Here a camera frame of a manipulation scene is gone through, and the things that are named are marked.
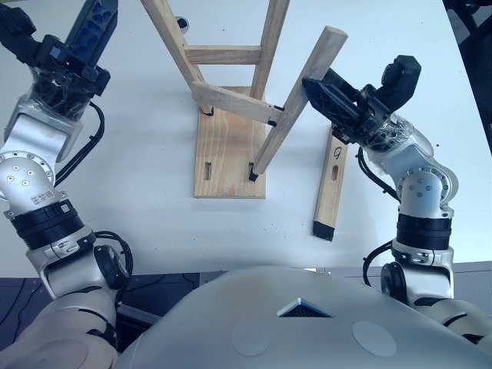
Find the white tabletop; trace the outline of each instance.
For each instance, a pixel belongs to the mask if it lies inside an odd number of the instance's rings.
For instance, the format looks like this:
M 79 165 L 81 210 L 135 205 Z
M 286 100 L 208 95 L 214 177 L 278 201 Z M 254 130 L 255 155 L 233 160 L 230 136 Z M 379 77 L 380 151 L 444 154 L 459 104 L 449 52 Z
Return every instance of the white tabletop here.
M 81 1 L 19 2 L 38 28 L 65 39 Z M 172 1 L 190 22 L 190 44 L 257 45 L 267 0 Z M 460 181 L 451 244 L 456 262 L 492 260 L 492 160 L 467 74 L 440 0 L 293 0 L 266 100 L 283 105 L 324 25 L 349 38 L 333 68 L 353 86 L 379 86 L 386 64 L 413 55 L 422 65 L 414 97 L 399 111 L 434 144 Z M 138 1 L 120 1 L 118 27 L 99 63 L 111 72 L 95 101 L 106 115 L 103 141 L 60 187 L 82 220 L 118 232 L 135 273 L 230 270 L 254 264 L 358 267 L 396 234 L 397 203 L 365 178 L 350 147 L 334 241 L 311 235 L 328 122 L 310 106 L 267 170 L 266 200 L 195 199 L 197 105 Z M 249 85 L 252 66 L 204 66 L 216 85 Z M 0 121 L 6 124 L 31 77 L 0 48 Z M 75 149 L 97 128 L 88 109 Z M 0 210 L 8 207 L 2 204 Z M 0 221 L 0 276 L 35 275 L 26 246 Z M 374 265 L 389 261 L 389 253 Z

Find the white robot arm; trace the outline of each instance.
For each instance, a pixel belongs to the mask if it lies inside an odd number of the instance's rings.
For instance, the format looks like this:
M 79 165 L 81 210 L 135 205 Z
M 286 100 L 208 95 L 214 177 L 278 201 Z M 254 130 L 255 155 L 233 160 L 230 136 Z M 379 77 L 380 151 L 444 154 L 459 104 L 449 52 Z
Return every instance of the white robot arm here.
M 431 143 L 394 113 L 413 95 L 420 71 L 415 58 L 400 55 L 387 66 L 379 89 L 366 85 L 358 91 L 333 70 L 322 81 L 305 78 L 303 85 L 313 107 L 331 120 L 333 134 L 346 144 L 358 143 L 393 179 L 392 195 L 400 202 L 391 242 L 395 261 L 382 268 L 381 290 L 475 344 L 482 341 L 492 354 L 492 320 L 453 299 L 454 211 L 448 203 L 457 193 L 456 175 L 434 159 Z
M 87 154 L 87 148 L 80 151 L 55 181 L 55 164 L 68 156 L 80 117 L 110 78 L 96 64 L 115 29 L 117 10 L 116 0 L 87 1 L 65 43 L 51 35 L 37 42 L 29 17 L 0 5 L 0 41 L 34 76 L 5 131 L 0 198 L 9 203 L 5 216 L 54 299 L 0 352 L 0 367 L 111 367 L 117 357 L 115 304 L 131 273 L 130 251 L 125 267 L 111 246 L 95 245 L 96 238 L 119 238 L 94 233 L 67 194 L 55 189 Z

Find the black cable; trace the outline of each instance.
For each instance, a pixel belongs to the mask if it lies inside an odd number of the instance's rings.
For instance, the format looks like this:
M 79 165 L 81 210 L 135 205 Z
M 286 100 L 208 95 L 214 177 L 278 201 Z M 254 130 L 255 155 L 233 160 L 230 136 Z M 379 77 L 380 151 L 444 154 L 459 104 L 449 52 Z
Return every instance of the black cable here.
M 181 276 L 183 277 L 183 279 L 187 282 L 190 282 L 191 283 L 191 289 L 194 290 L 194 282 L 191 280 L 191 279 L 188 279 L 185 275 L 185 273 L 181 273 Z
M 133 274 L 133 255 L 131 253 L 128 243 L 121 238 L 118 234 L 111 231 L 99 231 L 94 233 L 96 238 L 104 238 L 107 240 L 117 241 L 121 245 L 121 254 L 125 256 L 125 269 L 128 272 L 128 281 L 122 288 L 119 289 L 115 298 L 115 306 L 118 307 L 123 294 L 127 291 L 128 284 L 130 283 L 130 277 Z
M 146 284 L 142 284 L 138 287 L 135 287 L 135 288 L 130 288 L 129 290 L 126 290 L 127 292 L 132 292 L 132 291 L 136 291 L 136 290 L 140 290 L 142 288 L 146 288 L 148 286 L 152 286 L 153 284 L 157 284 L 159 283 L 160 281 L 162 281 L 164 278 L 166 278 L 166 274 L 163 274 L 161 277 L 157 278 L 155 281 L 152 281 L 152 282 L 149 282 L 149 283 L 146 283 Z
M 397 192 L 388 183 L 376 176 L 371 169 L 369 169 L 364 159 L 364 151 L 362 150 L 362 147 L 359 146 L 359 151 L 355 157 L 357 158 L 357 162 L 359 163 L 359 167 L 362 172 L 367 175 L 376 185 L 381 187 L 383 189 L 383 193 L 388 193 L 392 198 L 400 202 Z
M 85 159 L 85 157 L 92 151 L 92 149 L 99 143 L 102 139 L 102 136 L 105 133 L 105 115 L 102 112 L 101 108 L 99 108 L 92 101 L 89 103 L 92 106 L 96 113 L 98 113 L 99 117 L 99 128 L 96 131 L 94 136 L 89 136 L 89 142 L 85 144 L 83 148 L 81 148 L 77 154 L 74 155 L 72 159 L 64 166 L 56 175 L 55 187 L 61 184 L 77 167 L 78 165 Z
M 111 231 L 99 231 L 94 233 L 96 238 L 104 238 L 107 240 L 114 240 L 117 241 L 121 245 L 122 252 L 125 256 L 125 268 L 126 271 L 128 272 L 128 275 L 133 274 L 133 255 L 131 253 L 130 246 L 128 243 L 121 238 L 118 234 L 111 232 Z
M 369 278 L 367 278 L 367 270 L 369 269 L 372 261 L 378 255 L 391 249 L 391 242 L 392 241 L 388 241 L 385 244 L 382 244 L 379 248 L 375 248 L 367 257 L 364 258 L 364 264 L 362 265 L 362 278 L 364 279 L 364 283 L 369 287 L 371 287 L 371 283 L 369 282 Z
M 12 302 L 12 304 L 10 305 L 10 308 L 8 309 L 7 311 L 7 314 L 5 314 L 2 318 L 2 321 L 0 321 L 0 325 L 3 324 L 3 322 L 7 319 L 7 317 L 10 315 L 10 313 L 12 312 L 12 309 L 14 308 L 15 304 L 17 304 L 17 301 L 18 301 L 18 298 L 21 297 L 21 293 L 22 293 L 22 289 L 24 288 L 24 284 L 25 284 L 25 278 L 22 278 L 22 283 L 21 283 L 21 287 L 18 289 L 17 291 L 17 295 L 15 296 L 14 298 L 14 301 Z
M 38 292 L 38 289 L 41 288 L 41 286 L 43 285 L 43 282 L 41 282 L 35 289 L 33 292 L 31 292 L 31 294 L 29 295 L 29 298 L 28 300 L 25 302 L 24 306 L 22 307 L 21 310 L 18 311 L 18 314 L 17 314 L 17 327 L 15 328 L 15 333 L 14 333 L 14 339 L 12 341 L 12 343 L 15 342 L 15 339 L 17 338 L 17 334 L 18 334 L 18 330 L 20 329 L 21 327 L 21 314 L 24 312 L 24 310 L 27 308 L 27 306 L 29 305 L 29 303 L 31 302 L 31 299 L 32 297 L 34 296 L 34 294 L 36 292 Z

